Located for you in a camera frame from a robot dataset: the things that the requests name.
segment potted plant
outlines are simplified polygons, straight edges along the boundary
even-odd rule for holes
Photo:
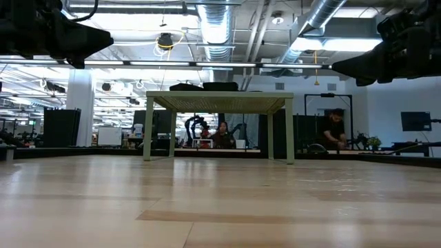
[[[377,137],[371,137],[367,139],[367,144],[372,147],[372,151],[378,151],[378,148],[381,146],[381,140]]]

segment wooden floor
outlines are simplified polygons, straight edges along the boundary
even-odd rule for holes
[[[0,164],[0,247],[441,247],[441,170],[75,156]]]

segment woman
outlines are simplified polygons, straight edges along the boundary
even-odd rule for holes
[[[236,141],[234,137],[228,134],[228,124],[223,121],[218,127],[217,133],[212,136],[214,148],[217,149],[234,149],[236,148]]]

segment whiteboard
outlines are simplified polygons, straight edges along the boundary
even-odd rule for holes
[[[122,127],[100,127],[98,145],[121,145]]]

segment man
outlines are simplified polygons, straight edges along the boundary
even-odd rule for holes
[[[346,149],[347,139],[345,135],[345,125],[343,124],[343,110],[338,108],[332,110],[326,116],[321,127],[321,143],[326,149]]]

